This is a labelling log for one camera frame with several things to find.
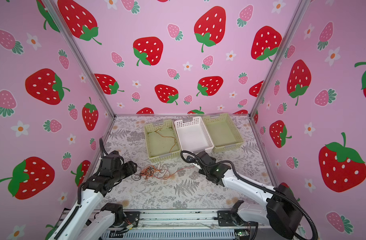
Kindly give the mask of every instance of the pink wall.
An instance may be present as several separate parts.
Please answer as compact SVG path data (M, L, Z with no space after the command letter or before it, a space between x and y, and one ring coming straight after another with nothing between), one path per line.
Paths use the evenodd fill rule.
M108 81L101 83L118 114L134 114L143 108L159 114L188 113L194 109L204 113L249 111L256 99L250 89L252 93L256 86L261 86L270 65L266 55L274 58L274 51L270 50L280 44L280 35L284 35L298 4L298 0L76 2L83 8L70 0L58 0L58 7L91 69L100 74L98 80L106 77L111 83L118 82L119 88L112 86L114 91L108 87ZM201 36L206 32L211 34L209 40ZM195 33L203 43L198 42ZM254 41L255 35L259 46ZM263 60L255 60L268 47ZM202 86L214 85L207 90L200 87L208 96L198 90L202 78L205 78ZM155 87L159 84L165 86L158 86L157 91L161 92L156 94ZM170 99L164 93L167 97L173 95L171 103L166 103Z
M291 45L258 109L261 138L320 239L366 239L366 1L315 0Z
M82 70L57 27L47 22L45 30L44 22L36 1L0 1L0 179L13 177L0 182L0 239L45 239L46 225L55 225L75 200L71 170L83 178L78 165L97 151L90 139L97 141L110 120L90 83L81 81ZM67 58L59 59L61 49ZM70 89L63 89L61 101L55 74ZM99 113L92 131L82 120L89 97ZM76 109L71 114L69 104Z

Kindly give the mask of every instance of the fern pattern tablecloth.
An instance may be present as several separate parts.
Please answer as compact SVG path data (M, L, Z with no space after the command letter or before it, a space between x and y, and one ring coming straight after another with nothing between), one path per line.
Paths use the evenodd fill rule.
M144 125L171 118L173 121L188 116L118 116L105 144L108 153L119 151L125 161L138 166L151 164L147 156ZM241 148L212 154L217 161L233 161L240 174L271 185L266 167L246 116L231 116L244 139ZM192 165L181 159L163 161L171 174ZM134 181L130 177L114 187L98 205L107 202L122 204L124 209L227 209L238 200L256 204L245 195L229 188L217 186L198 173L198 168L183 169L167 180L151 178Z

